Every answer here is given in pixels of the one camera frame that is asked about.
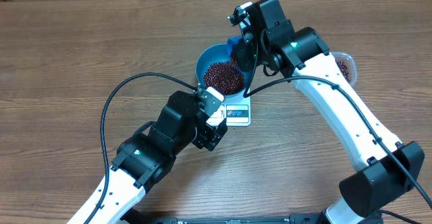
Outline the blue measuring scoop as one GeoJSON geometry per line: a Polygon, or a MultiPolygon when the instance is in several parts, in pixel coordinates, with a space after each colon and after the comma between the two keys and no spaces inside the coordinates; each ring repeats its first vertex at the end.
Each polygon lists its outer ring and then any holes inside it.
{"type": "Polygon", "coordinates": [[[227,52],[229,56],[232,56],[233,46],[238,44],[240,40],[242,40],[242,36],[236,36],[233,38],[228,38],[227,40],[227,52]]]}

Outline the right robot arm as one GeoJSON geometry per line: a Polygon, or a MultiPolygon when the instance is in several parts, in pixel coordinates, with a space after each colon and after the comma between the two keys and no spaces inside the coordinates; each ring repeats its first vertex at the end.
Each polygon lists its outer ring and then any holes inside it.
{"type": "Polygon", "coordinates": [[[339,138],[355,170],[339,184],[341,198],[318,223],[379,223],[385,206],[420,189],[425,154],[417,142],[403,143],[363,103],[313,28],[295,30],[279,0],[239,5],[229,17],[241,38],[232,54],[244,72],[263,67],[282,75],[317,108],[339,138]]]}

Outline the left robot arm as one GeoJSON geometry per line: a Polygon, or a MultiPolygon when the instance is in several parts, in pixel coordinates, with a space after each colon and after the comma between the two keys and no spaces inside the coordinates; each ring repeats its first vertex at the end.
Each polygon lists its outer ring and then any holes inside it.
{"type": "Polygon", "coordinates": [[[214,150],[227,132],[227,124],[222,121],[213,127],[207,121],[224,100],[211,87],[193,94],[172,94],[157,121],[145,123],[120,144],[109,175],[70,223],[118,223],[171,171],[187,145],[214,150]]]}

